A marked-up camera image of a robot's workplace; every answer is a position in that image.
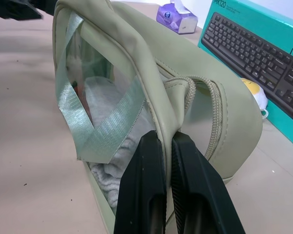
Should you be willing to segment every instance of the purple tissue box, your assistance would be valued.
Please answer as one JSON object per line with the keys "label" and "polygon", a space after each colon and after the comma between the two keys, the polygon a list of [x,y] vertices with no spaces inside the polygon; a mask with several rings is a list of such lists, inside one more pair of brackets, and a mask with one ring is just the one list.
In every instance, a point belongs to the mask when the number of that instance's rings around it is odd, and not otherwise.
{"label": "purple tissue box", "polygon": [[158,8],[156,21],[178,34],[188,34],[195,32],[198,19],[188,9],[179,13],[175,4],[169,3]]}

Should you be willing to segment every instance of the bag handle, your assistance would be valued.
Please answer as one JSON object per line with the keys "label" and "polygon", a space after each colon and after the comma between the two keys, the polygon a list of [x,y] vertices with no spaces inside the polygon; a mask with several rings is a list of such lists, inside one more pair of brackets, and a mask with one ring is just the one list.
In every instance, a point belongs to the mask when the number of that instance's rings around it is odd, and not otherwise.
{"label": "bag handle", "polygon": [[130,58],[151,109],[159,140],[163,143],[167,185],[170,185],[171,140],[181,128],[181,123],[170,103],[160,78],[154,57],[142,36],[124,19],[115,14],[106,0],[59,0],[54,21],[63,8],[74,9],[90,24],[106,33]]}
{"label": "bag handle", "polygon": [[56,72],[56,97],[70,128],[77,158],[82,161],[109,163],[139,115],[145,96],[137,78],[112,113],[94,128],[66,72],[66,48],[83,19],[75,12],[69,18],[65,46]]}

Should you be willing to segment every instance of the bag strap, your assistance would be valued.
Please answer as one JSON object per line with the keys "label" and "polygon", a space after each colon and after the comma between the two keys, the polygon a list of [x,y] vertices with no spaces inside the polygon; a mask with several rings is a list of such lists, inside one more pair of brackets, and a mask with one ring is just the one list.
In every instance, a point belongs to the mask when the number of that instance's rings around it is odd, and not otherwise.
{"label": "bag strap", "polygon": [[72,12],[69,18],[65,49],[56,72],[56,97],[59,108],[73,135],[79,160],[109,163],[134,125],[145,101],[138,78],[135,78],[112,113],[94,128],[66,71],[66,48],[83,18]]}

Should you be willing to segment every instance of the black object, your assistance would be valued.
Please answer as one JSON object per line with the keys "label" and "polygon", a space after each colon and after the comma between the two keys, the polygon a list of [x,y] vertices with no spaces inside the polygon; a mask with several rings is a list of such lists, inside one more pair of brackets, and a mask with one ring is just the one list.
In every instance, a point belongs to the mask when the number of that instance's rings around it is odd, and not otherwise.
{"label": "black object", "polygon": [[0,17],[15,20],[42,19],[42,15],[28,0],[0,0]]}
{"label": "black object", "polygon": [[[220,175],[179,132],[172,141],[171,188],[178,234],[245,234]],[[121,179],[114,234],[164,234],[166,196],[162,146],[151,131]]]}
{"label": "black object", "polygon": [[164,234],[166,182],[162,145],[145,134],[121,179],[114,234]]}
{"label": "black object", "polygon": [[36,8],[54,15],[58,0],[0,0],[0,17],[15,20],[38,20],[42,15]]}
{"label": "black object", "polygon": [[293,119],[293,96],[287,95],[293,93],[292,55],[218,13],[213,14],[202,44],[241,77],[258,83]]}
{"label": "black object", "polygon": [[180,132],[172,140],[171,169],[178,234],[245,234],[220,175]]}

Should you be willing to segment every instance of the yellow object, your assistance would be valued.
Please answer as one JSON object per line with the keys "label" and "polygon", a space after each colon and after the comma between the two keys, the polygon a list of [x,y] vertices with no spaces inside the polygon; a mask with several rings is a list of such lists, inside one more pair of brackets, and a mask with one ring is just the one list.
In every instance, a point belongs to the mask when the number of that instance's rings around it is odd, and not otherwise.
{"label": "yellow object", "polygon": [[258,94],[260,91],[260,86],[258,84],[256,84],[253,81],[250,81],[248,79],[245,78],[241,78],[242,82],[247,86],[247,88],[250,90],[250,92],[255,95]]}

